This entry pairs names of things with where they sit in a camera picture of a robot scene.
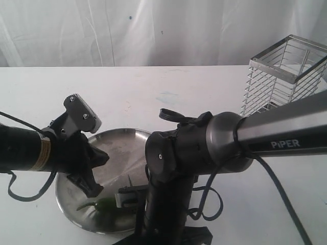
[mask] stainless steel plate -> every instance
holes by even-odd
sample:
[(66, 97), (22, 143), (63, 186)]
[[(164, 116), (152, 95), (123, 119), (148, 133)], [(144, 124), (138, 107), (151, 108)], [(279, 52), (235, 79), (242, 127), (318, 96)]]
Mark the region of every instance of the stainless steel plate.
[(104, 189), (96, 198), (86, 195), (72, 184), (65, 174), (59, 174), (56, 182), (56, 197), (58, 205), (65, 216), (75, 225), (87, 231), (96, 233), (116, 233), (133, 230), (135, 214), (120, 213), (102, 215), (93, 206), (76, 209), (88, 202), (96, 202), (102, 198), (114, 198), (119, 188), (130, 186), (128, 176), (133, 186), (146, 185), (145, 175), (145, 143), (150, 133), (138, 129), (115, 129), (97, 134), (89, 142), (105, 151), (110, 159), (100, 167), (93, 169), (97, 183)]

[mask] white table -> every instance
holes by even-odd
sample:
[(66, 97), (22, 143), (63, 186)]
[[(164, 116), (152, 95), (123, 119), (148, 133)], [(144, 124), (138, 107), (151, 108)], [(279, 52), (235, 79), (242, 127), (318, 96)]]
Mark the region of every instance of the white table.
[[(247, 74), (247, 66), (0, 68), (0, 109), (42, 128), (64, 111), (66, 96), (79, 93), (101, 118), (101, 131), (123, 127), (164, 131), (176, 124), (158, 118), (162, 107), (188, 116), (240, 112)], [(21, 127), (6, 118), (0, 121)], [(326, 156), (267, 161), (313, 243), (325, 244)], [(13, 190), (33, 195), (47, 177), (47, 173), (18, 172)], [(35, 202), (11, 199), (9, 179), (0, 175), (1, 244), (108, 245), (123, 237), (93, 234), (73, 225), (57, 206), (54, 184)], [(201, 177), (199, 184), (206, 179)], [(221, 217), (187, 223), (208, 226), (213, 244), (302, 244), (275, 186), (257, 162), (243, 173), (217, 176), (213, 186), (224, 201)], [(200, 193), (194, 194), (191, 205), (199, 197)], [(210, 194), (205, 212), (210, 215), (216, 208), (217, 198)]]

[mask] white backdrop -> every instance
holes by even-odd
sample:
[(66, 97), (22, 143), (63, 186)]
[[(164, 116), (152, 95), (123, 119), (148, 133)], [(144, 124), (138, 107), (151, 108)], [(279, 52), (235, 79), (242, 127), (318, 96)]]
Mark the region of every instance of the white backdrop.
[(327, 0), (0, 0), (0, 66), (248, 64), (326, 30)]

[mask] yellow label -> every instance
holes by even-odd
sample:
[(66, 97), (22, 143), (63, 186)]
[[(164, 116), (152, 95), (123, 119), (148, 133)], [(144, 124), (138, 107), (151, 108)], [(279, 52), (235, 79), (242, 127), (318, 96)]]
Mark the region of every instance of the yellow label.
[(50, 152), (51, 152), (51, 141), (48, 137), (44, 137), (39, 134), (41, 139), (41, 151), (38, 159), (36, 160), (34, 166), (30, 169), (30, 171), (40, 171), (43, 169), (45, 164), (47, 163)]

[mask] wire rack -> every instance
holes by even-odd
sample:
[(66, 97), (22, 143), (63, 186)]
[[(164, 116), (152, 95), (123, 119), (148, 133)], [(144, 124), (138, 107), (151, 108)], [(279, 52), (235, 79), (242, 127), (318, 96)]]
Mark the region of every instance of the wire rack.
[(290, 35), (250, 60), (242, 116), (313, 95), (326, 69), (327, 46)]

